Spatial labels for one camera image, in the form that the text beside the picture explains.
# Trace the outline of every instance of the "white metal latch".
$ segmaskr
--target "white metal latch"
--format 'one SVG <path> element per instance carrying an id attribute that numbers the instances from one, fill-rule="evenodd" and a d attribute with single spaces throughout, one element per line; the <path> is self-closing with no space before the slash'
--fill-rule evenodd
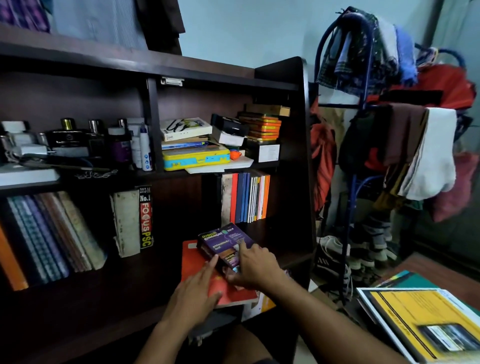
<path id="1" fill-rule="evenodd" d="M 162 85 L 168 85 L 168 86 L 183 86 L 183 81 L 185 79 L 183 78 L 172 78 L 172 77 L 163 77 L 160 79 L 160 83 Z"/>

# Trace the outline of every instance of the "yellow and blue tin box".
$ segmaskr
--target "yellow and blue tin box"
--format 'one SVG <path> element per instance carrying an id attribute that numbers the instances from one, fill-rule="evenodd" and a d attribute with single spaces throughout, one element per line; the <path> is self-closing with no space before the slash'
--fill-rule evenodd
<path id="1" fill-rule="evenodd" d="M 182 170 L 230 162 L 230 151 L 218 145 L 164 150 L 162 153 L 165 170 Z"/>

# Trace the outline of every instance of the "bookshelf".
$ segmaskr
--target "bookshelf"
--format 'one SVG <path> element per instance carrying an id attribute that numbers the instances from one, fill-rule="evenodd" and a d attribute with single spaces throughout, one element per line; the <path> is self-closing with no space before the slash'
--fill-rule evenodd
<path id="1" fill-rule="evenodd" d="M 240 228 L 308 286 L 315 224 L 308 80 L 302 58 L 252 69 L 0 24 L 0 60 L 1 120 L 27 120 L 40 132 L 58 128 L 62 117 L 75 118 L 79 128 L 85 128 L 89 118 L 113 124 L 117 118 L 145 117 L 156 166 L 153 172 L 132 172 L 121 179 L 0 188 L 0 197 L 68 191 L 109 252 L 101 270 L 24 291 L 12 292 L 0 275 L 2 363 L 63 363 L 125 340 L 161 318 L 180 281 L 181 242 L 218 226 L 205 217 L 216 196 L 209 184 L 214 174 L 164 171 L 159 120 L 210 120 L 212 113 L 234 117 L 246 102 L 291 107 L 291 116 L 282 118 L 279 161 L 252 165 L 272 175 L 267 218 Z M 162 76 L 185 81 L 182 87 L 164 86 Z M 142 184 L 152 185 L 155 245 L 120 259 L 111 238 L 108 194 Z M 253 324 L 269 331 L 269 322 L 276 324 L 270 336 L 264 333 L 267 348 L 282 363 L 291 363 L 296 329 L 279 309 Z"/>

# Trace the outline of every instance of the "purple plaid fabric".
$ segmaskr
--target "purple plaid fabric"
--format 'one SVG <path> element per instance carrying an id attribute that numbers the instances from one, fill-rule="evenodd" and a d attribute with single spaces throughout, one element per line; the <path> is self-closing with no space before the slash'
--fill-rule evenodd
<path id="1" fill-rule="evenodd" d="M 0 22 L 38 32 L 50 32 L 50 24 L 40 0 L 0 0 Z"/>

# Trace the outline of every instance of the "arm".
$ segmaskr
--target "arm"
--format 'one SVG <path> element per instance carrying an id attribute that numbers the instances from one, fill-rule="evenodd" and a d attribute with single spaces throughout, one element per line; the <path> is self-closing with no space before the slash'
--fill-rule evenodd
<path id="1" fill-rule="evenodd" d="M 175 363 L 190 330 L 205 321 L 222 296 L 222 292 L 217 292 L 208 297 L 208 285 L 217 260 L 215 255 L 200 272 L 178 285 L 135 364 Z"/>
<path id="2" fill-rule="evenodd" d="M 240 246 L 241 274 L 229 274 L 231 284 L 264 292 L 295 319 L 315 359 L 321 363 L 405 364 L 400 354 L 346 317 L 311 296 L 278 266 L 275 256 L 254 244 Z"/>

